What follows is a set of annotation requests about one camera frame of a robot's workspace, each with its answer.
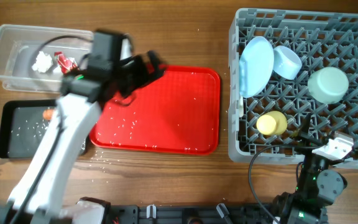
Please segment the yellow cup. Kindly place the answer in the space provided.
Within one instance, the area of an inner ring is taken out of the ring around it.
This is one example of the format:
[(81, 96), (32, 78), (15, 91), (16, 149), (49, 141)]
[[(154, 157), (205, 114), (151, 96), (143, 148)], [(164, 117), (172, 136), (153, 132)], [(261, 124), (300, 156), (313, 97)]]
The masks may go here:
[(257, 130), (263, 135), (281, 135), (287, 130), (288, 121), (285, 115), (279, 111), (270, 111), (263, 114), (257, 120)]

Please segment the green bowl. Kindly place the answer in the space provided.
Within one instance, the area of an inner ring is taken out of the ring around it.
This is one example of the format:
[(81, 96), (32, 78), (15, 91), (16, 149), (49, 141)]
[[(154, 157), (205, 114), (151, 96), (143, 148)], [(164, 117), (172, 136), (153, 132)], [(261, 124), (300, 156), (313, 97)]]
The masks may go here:
[(347, 75), (335, 67), (314, 72), (308, 79), (310, 95), (318, 102), (335, 104), (341, 101), (349, 88)]

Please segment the red snack wrapper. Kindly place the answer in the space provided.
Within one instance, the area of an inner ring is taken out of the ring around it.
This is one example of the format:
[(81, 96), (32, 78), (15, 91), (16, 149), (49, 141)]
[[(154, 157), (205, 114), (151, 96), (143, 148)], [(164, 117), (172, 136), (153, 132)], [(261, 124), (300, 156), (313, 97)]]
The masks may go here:
[(75, 59), (66, 57), (63, 52), (55, 52), (54, 56), (63, 74), (78, 68)]

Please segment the light blue bowl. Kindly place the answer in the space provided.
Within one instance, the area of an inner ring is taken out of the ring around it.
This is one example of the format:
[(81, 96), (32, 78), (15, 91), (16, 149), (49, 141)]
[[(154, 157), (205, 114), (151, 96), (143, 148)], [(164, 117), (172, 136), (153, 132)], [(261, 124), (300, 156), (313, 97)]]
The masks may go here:
[(299, 56), (288, 47), (279, 45), (273, 49), (273, 71), (281, 77), (294, 80), (302, 67)]

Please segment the light blue plate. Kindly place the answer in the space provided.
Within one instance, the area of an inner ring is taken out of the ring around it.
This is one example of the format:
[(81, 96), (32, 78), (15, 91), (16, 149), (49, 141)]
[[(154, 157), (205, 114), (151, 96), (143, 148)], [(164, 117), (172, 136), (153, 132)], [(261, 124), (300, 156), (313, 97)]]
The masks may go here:
[(246, 45), (239, 59), (239, 94), (243, 98), (258, 95), (266, 87), (273, 63), (273, 48), (265, 37), (254, 37)]

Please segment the white tissue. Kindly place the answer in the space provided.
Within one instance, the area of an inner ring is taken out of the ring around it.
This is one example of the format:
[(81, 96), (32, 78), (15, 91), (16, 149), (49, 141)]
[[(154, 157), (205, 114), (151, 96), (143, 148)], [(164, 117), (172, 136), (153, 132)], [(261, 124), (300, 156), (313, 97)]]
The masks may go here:
[(35, 63), (31, 66), (31, 69), (39, 73), (46, 73), (52, 66), (52, 57), (49, 54), (40, 51), (35, 59)]

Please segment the orange carrot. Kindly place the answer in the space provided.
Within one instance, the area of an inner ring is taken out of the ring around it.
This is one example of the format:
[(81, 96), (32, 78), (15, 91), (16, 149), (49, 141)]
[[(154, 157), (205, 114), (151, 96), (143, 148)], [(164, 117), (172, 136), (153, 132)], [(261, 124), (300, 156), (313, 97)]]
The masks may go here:
[(42, 116), (43, 116), (43, 119), (45, 120), (48, 120), (50, 121), (53, 117), (53, 114), (54, 114), (55, 110), (54, 109), (46, 109), (43, 113), (42, 113)]

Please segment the white plastic spoon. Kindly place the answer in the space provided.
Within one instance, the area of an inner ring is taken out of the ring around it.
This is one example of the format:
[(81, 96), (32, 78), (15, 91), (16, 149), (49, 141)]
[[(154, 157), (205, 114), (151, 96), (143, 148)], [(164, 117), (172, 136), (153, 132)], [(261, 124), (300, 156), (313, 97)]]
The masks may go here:
[(237, 107), (239, 110), (239, 117), (242, 118), (244, 116), (244, 98), (242, 96), (239, 97)]

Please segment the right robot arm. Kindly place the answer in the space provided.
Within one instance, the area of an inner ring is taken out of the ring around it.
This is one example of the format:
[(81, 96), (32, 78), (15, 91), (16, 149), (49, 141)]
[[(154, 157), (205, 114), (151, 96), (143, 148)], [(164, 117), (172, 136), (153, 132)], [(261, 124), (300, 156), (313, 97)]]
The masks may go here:
[(353, 138), (339, 131), (326, 137), (324, 141), (308, 136), (311, 114), (307, 114), (292, 138), (299, 141), (292, 148), (304, 155), (303, 162), (296, 167), (296, 188), (293, 193), (277, 195), (267, 208), (259, 200), (252, 184), (252, 166), (256, 158), (268, 146), (257, 152), (249, 163), (249, 187), (261, 210), (272, 223), (321, 223), (323, 212), (332, 205), (347, 187), (346, 178), (331, 170), (333, 165), (344, 162), (353, 153)]

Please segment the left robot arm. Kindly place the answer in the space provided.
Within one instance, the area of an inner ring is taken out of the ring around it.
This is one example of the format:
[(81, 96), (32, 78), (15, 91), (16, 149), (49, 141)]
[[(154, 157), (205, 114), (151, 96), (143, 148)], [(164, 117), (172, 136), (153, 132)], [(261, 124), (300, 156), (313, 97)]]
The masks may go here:
[(161, 78), (166, 63), (153, 50), (136, 55), (132, 39), (97, 30), (85, 69), (70, 70), (48, 129), (19, 183), (0, 203), (0, 223), (104, 223), (110, 204), (84, 198), (64, 207), (63, 195), (80, 147), (97, 123), (105, 102), (115, 95), (132, 98), (135, 90)]

